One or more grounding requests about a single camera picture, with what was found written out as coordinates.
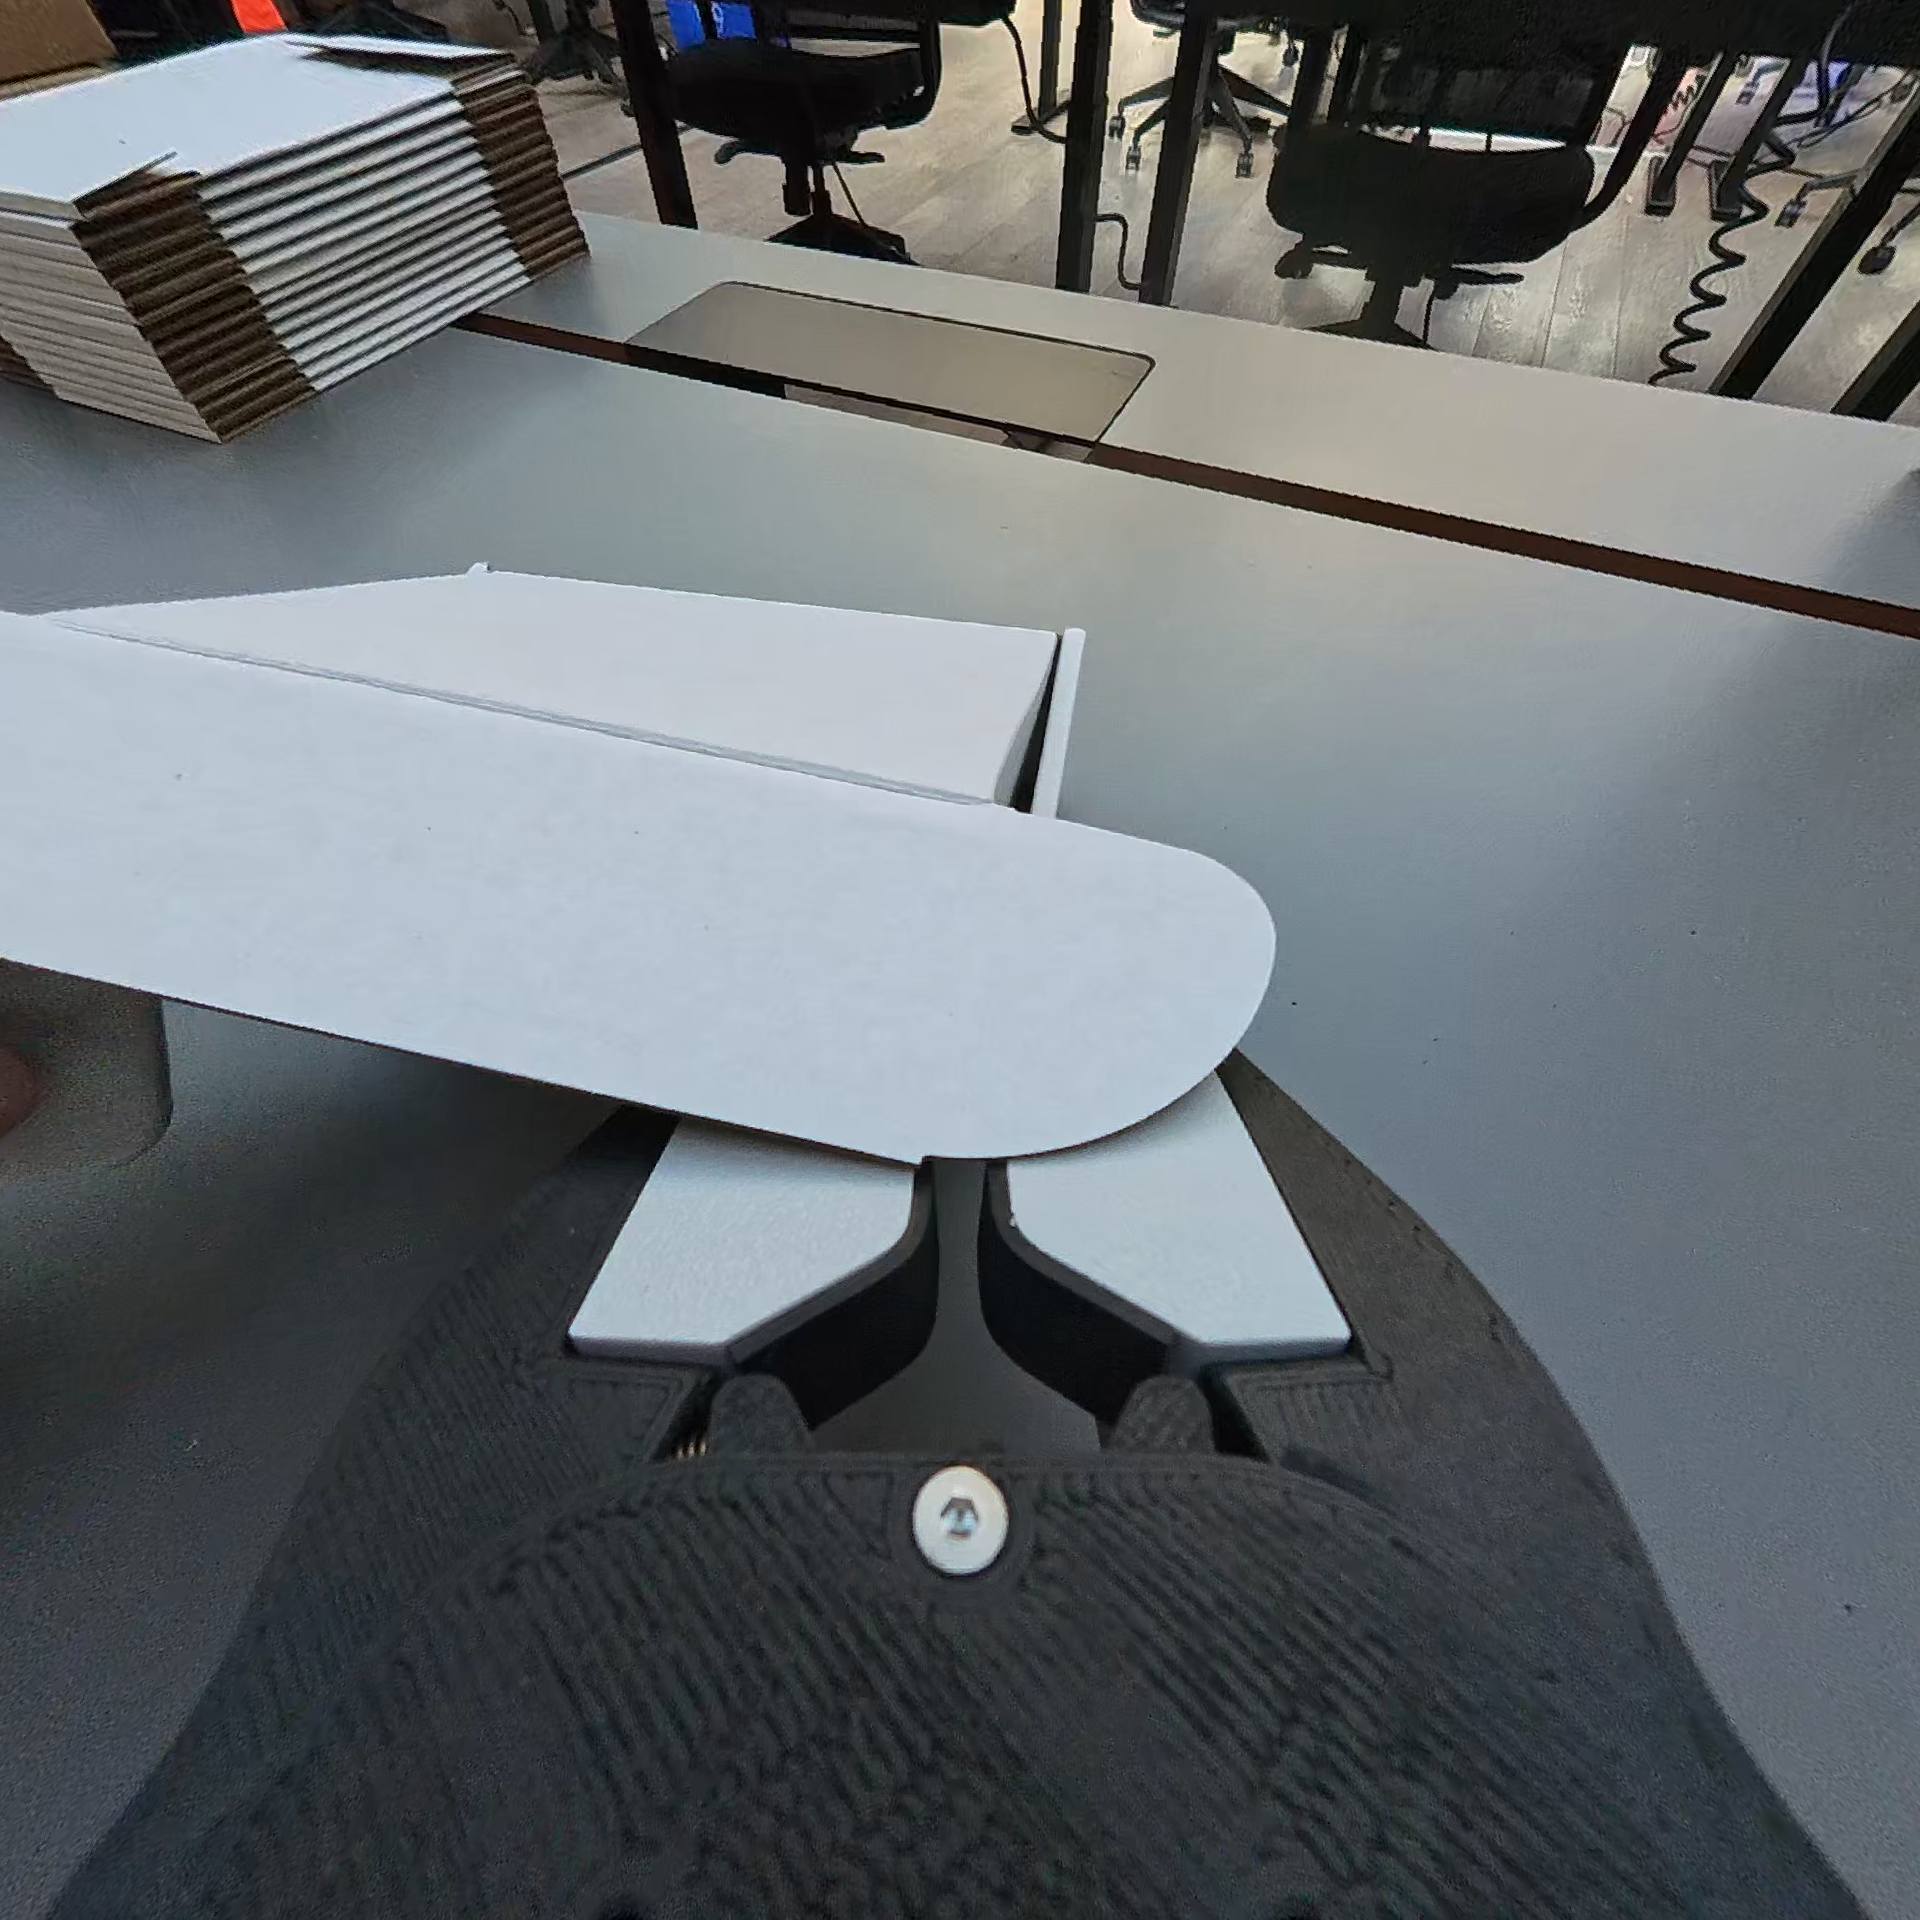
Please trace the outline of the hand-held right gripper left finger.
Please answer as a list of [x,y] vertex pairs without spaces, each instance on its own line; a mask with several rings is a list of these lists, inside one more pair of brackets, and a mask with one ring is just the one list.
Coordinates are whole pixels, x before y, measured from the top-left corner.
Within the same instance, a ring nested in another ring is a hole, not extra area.
[[568,1345],[770,1376],[819,1427],[924,1353],[940,1292],[924,1170],[682,1117]]

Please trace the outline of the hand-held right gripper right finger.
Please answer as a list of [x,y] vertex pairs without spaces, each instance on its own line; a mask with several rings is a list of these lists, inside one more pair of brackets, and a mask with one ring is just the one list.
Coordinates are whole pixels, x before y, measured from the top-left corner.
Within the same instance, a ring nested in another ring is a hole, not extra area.
[[1214,1073],[1114,1136],[988,1167],[982,1322],[1028,1376],[1114,1427],[1149,1379],[1354,1348],[1308,1234]]

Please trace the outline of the white cardboard box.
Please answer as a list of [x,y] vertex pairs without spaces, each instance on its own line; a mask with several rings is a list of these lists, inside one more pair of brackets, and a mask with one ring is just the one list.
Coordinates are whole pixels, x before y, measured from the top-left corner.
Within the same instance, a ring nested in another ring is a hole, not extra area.
[[5,615],[5,961],[918,1164],[1162,1113],[1278,935],[1010,804],[1064,632],[473,568]]

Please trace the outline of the stack of flat cardboard sheets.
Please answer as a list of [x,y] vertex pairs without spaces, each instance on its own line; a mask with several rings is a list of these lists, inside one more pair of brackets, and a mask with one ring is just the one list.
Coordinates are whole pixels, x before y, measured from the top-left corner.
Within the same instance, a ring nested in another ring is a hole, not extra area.
[[484,47],[277,35],[5,103],[5,378],[229,443],[588,257]]

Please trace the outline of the black office chair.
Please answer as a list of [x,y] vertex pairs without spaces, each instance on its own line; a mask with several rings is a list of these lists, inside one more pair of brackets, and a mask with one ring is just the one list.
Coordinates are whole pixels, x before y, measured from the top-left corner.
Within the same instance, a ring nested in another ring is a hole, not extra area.
[[829,184],[878,163],[868,133],[928,119],[945,72],[942,25],[917,4],[752,4],[752,32],[693,42],[666,63],[682,129],[718,140],[715,163],[777,160],[794,250],[910,264],[906,241],[868,225]]
[[1402,324],[1409,288],[1432,300],[1509,283],[1593,220],[1593,137],[1628,43],[1578,35],[1517,53],[1352,27],[1331,88],[1288,122],[1267,211],[1293,245],[1281,281],[1363,273],[1356,321],[1331,335],[1424,345]]
[[[1248,81],[1232,66],[1232,48],[1244,36],[1259,36],[1281,50],[1281,74],[1299,63],[1299,42],[1289,25],[1274,13],[1226,13],[1216,25],[1211,66],[1203,95],[1203,130],[1226,129],[1236,144],[1235,173],[1248,181],[1258,171],[1258,144],[1270,143],[1289,115],[1289,105],[1270,88]],[[1144,167],[1145,140],[1164,130],[1172,95],[1172,75],[1123,95],[1109,117],[1109,140],[1123,144],[1124,173]]]

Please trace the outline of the black framed desk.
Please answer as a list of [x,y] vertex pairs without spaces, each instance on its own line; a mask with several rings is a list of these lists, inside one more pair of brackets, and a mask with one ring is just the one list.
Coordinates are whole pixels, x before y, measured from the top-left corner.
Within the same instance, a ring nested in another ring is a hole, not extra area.
[[[1172,305],[1193,187],[1193,165],[1205,127],[1205,92],[1216,50],[1220,4],[1187,2],[1180,53],[1162,130],[1160,171],[1139,259],[1139,303]],[[1109,82],[1114,60],[1114,2],[1078,2],[1073,32],[1064,193],[1054,283],[1066,292],[1091,290],[1099,170],[1106,152]]]
[[[1757,397],[1788,349],[1824,307],[1862,252],[1882,239],[1900,189],[1918,170],[1918,96],[1896,115],[1876,157],[1853,197],[1820,229],[1811,252],[1765,303],[1733,356],[1714,373],[1708,391],[1730,401]],[[1890,332],[1853,383],[1837,396],[1837,416],[1890,420],[1918,386],[1918,307]]]
[[682,149],[682,122],[675,115],[667,55],[657,35],[654,8],[650,2],[609,2],[609,12],[614,20],[621,75],[657,217],[666,227],[698,229],[699,217]]

